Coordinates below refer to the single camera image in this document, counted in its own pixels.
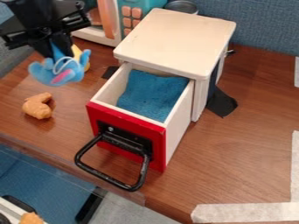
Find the white tape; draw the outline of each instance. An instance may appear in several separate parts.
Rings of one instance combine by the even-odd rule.
[[[193,223],[299,221],[299,131],[293,132],[291,178],[292,202],[197,205]]]
[[[299,203],[197,205],[194,223],[299,221]]]
[[[299,57],[296,57],[296,66],[295,66],[295,86],[299,88]]]
[[[291,201],[299,202],[299,131],[293,132]]]

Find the blue sponge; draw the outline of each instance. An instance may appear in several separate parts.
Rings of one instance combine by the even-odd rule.
[[[127,88],[116,106],[163,123],[188,82],[189,79],[183,77],[132,70]]]

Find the box leg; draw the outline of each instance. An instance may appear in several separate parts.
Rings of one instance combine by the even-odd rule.
[[[193,107],[192,107],[192,115],[191,115],[191,120],[193,122],[196,122],[199,119],[201,113],[205,108],[208,91],[209,91],[209,84],[210,84],[210,79],[195,80]]]

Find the blue plush toy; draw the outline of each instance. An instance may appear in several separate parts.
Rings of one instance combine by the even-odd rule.
[[[33,62],[29,65],[29,73],[47,86],[59,87],[69,82],[79,82],[84,78],[84,68],[89,61],[90,50],[84,50],[80,61],[66,57],[60,49],[52,44],[54,59],[47,58],[44,65]]]

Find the orange object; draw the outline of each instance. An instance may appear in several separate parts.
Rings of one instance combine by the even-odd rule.
[[[88,12],[89,17],[91,18],[92,25],[101,25],[101,17],[98,8],[91,9]]]
[[[132,20],[128,17],[122,19],[122,23],[125,27],[130,28],[132,26]]]
[[[141,18],[143,15],[143,10],[140,8],[133,8],[132,10],[132,17],[133,18]]]
[[[132,31],[131,29],[126,28],[126,29],[123,30],[123,33],[124,33],[125,36],[128,36],[129,33],[131,33],[131,31]]]
[[[133,27],[135,28],[140,22],[140,19],[133,19]]]
[[[98,0],[98,8],[101,13],[101,23],[105,36],[109,39],[115,39],[116,21],[110,13],[114,11],[114,1],[111,0]]]
[[[124,17],[130,17],[131,16],[131,7],[129,7],[129,6],[122,6],[122,15]]]

